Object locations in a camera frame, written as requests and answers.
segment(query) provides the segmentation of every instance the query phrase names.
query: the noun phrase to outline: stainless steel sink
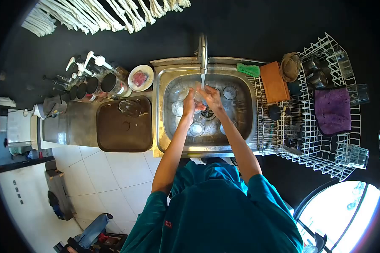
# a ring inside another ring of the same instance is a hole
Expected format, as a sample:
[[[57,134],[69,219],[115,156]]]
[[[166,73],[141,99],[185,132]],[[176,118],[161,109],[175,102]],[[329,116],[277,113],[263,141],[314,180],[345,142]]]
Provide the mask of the stainless steel sink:
[[[181,118],[172,113],[172,104],[182,101],[186,97],[187,89],[194,87],[196,81],[201,81],[200,64],[194,61],[196,58],[188,57],[151,62],[155,67],[152,104],[155,157],[161,157],[166,151]],[[236,63],[245,61],[248,60],[210,58],[205,83],[220,91],[221,101],[228,116],[249,147],[257,152],[256,91],[250,78],[236,70]],[[257,64],[257,62],[248,62],[248,64]],[[228,86],[236,90],[234,99],[224,97],[223,90]],[[214,115],[208,116],[202,113],[195,114],[193,121],[201,122],[205,130],[198,137],[193,136],[190,131],[187,132],[183,157],[233,156],[226,135],[220,131],[220,121]]]

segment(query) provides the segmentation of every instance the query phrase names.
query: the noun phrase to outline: person's right hand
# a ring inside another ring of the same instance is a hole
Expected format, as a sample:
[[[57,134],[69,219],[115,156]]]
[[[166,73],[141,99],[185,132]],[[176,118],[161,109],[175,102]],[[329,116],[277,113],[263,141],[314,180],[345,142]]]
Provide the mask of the person's right hand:
[[[204,90],[202,90],[200,86],[197,87],[197,92],[206,100],[208,107],[213,110],[217,116],[224,113],[225,110],[221,102],[220,92],[208,85],[204,85]]]

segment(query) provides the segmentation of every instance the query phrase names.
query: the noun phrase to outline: green sponge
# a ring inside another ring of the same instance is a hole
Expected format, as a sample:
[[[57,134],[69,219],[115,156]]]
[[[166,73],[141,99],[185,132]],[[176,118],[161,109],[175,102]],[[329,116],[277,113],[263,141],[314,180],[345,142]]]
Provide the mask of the green sponge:
[[[243,63],[238,63],[237,70],[253,77],[258,77],[261,74],[261,69],[256,65],[245,65]]]

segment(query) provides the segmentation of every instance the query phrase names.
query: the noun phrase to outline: blue jeans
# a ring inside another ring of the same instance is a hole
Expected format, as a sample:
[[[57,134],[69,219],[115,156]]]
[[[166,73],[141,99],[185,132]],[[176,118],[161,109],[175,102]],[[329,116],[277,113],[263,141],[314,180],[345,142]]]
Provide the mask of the blue jeans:
[[[105,231],[106,225],[109,222],[107,214],[102,213],[85,229],[83,233],[75,236],[75,241],[80,247],[88,249],[97,241],[98,235]]]

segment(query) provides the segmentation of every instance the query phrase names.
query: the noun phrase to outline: brown tray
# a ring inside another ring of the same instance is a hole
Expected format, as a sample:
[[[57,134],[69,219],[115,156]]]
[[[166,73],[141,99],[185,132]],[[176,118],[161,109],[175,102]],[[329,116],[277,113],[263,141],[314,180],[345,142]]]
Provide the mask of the brown tray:
[[[138,100],[141,115],[131,118],[118,109],[121,100],[103,103],[97,109],[97,144],[106,152],[145,152],[152,147],[152,109],[145,96],[127,98]]]

